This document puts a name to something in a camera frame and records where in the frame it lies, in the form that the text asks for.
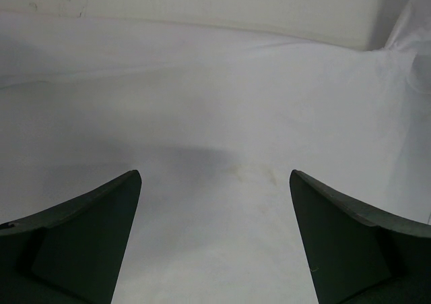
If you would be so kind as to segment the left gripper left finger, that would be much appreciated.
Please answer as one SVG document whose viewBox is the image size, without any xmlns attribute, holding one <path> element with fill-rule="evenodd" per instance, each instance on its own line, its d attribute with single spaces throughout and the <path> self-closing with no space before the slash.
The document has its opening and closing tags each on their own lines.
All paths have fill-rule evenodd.
<svg viewBox="0 0 431 304">
<path fill-rule="evenodd" d="M 111 303 L 141 192 L 139 171 L 1 225 L 2 303 Z"/>
</svg>

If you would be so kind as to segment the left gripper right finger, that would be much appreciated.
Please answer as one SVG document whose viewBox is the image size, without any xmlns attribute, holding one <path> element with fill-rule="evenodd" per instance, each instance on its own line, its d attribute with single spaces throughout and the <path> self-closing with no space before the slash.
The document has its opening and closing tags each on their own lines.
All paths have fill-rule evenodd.
<svg viewBox="0 0 431 304">
<path fill-rule="evenodd" d="M 290 193 L 319 303 L 430 302 L 430 226 L 302 171 Z"/>
</svg>

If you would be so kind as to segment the white t shirt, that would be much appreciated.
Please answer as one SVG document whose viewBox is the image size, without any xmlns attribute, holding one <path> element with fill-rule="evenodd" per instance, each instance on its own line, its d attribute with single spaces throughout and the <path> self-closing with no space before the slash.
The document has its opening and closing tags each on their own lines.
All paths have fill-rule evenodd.
<svg viewBox="0 0 431 304">
<path fill-rule="evenodd" d="M 115 303 L 315 303 L 288 179 L 430 221 L 430 0 L 385 45 L 1 13 L 1 220 L 136 169 Z"/>
</svg>

